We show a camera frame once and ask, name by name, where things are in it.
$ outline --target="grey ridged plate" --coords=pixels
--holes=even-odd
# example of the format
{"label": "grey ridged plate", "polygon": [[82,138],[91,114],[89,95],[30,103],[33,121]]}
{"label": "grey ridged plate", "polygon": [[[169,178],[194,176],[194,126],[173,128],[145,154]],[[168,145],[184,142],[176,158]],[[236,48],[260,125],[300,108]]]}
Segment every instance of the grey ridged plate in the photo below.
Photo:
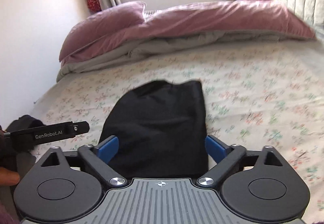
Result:
{"label": "grey ridged plate", "polygon": [[[88,215],[69,224],[249,224],[229,211],[213,190],[193,186],[189,179],[134,179],[111,189]],[[302,224],[301,220],[291,223]]]}

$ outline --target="pink duvet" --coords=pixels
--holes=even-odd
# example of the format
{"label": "pink duvet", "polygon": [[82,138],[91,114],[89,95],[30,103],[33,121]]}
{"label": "pink duvet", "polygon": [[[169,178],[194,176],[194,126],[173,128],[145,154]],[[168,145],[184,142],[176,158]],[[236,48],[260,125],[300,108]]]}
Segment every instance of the pink duvet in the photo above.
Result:
{"label": "pink duvet", "polygon": [[62,65],[64,65],[102,55],[125,41],[153,37],[180,37],[216,30],[268,30],[289,34],[296,38],[315,38],[312,29],[276,1],[216,1],[159,11],[142,24],[104,35],[76,51],[62,47],[60,58],[63,59]]}

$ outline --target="crosshair marking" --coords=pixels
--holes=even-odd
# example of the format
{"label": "crosshair marking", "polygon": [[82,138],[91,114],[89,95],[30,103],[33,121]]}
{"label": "crosshair marking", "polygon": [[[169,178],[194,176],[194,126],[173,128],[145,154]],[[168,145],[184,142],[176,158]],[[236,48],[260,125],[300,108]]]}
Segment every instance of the crosshair marking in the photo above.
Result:
{"label": "crosshair marking", "polygon": [[156,183],[155,185],[159,185],[159,186],[165,186],[165,185],[167,185],[167,183],[165,183],[165,182],[161,181],[161,182],[159,182],[159,183]]}

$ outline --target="black circular cap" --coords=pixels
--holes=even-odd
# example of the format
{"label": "black circular cap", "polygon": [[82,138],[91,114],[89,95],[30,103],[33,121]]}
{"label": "black circular cap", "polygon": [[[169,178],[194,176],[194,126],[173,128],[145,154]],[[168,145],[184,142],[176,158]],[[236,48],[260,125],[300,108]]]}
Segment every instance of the black circular cap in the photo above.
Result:
{"label": "black circular cap", "polygon": [[228,177],[221,198],[235,213],[259,223],[282,223],[300,218],[309,190],[297,173],[284,166],[257,166]]}
{"label": "black circular cap", "polygon": [[90,174],[60,165],[36,169],[39,170],[25,176],[14,193],[21,214],[34,222],[73,221],[101,199],[101,184]]}
{"label": "black circular cap", "polygon": [[41,183],[37,192],[44,199],[58,200],[70,196],[76,189],[75,185],[66,179],[50,179]]}
{"label": "black circular cap", "polygon": [[261,178],[254,180],[248,186],[252,195],[260,199],[279,199],[286,194],[286,186],[278,180],[271,178]]}

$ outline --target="black fabric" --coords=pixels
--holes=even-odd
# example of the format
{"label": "black fabric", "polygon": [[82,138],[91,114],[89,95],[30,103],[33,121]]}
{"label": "black fabric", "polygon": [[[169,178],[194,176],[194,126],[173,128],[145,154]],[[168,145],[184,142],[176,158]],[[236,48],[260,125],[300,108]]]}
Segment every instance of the black fabric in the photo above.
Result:
{"label": "black fabric", "polygon": [[99,142],[119,138],[109,166],[128,179],[198,178],[208,171],[205,117],[200,82],[154,81],[120,98]]}
{"label": "black fabric", "polygon": [[[44,126],[42,121],[37,120],[34,117],[31,117],[30,115],[24,115],[20,117],[18,120],[14,120],[6,129],[7,132],[13,132],[18,130],[24,130],[29,128],[35,128],[39,126]],[[9,169],[11,171],[17,172],[17,159],[16,155],[19,152],[26,152],[29,150],[32,150],[34,146],[32,145],[32,142],[26,139],[22,138],[22,141],[19,142],[16,146],[11,146],[11,141],[5,141],[3,137],[0,137],[0,166]],[[23,168],[26,172],[32,168],[33,162],[35,162],[35,157],[32,154],[25,154],[24,156],[24,164],[28,165],[29,168]],[[10,186],[10,192],[13,197],[14,191],[16,189],[17,185]],[[21,220],[19,211],[16,209],[17,216],[19,216],[19,219]]]}

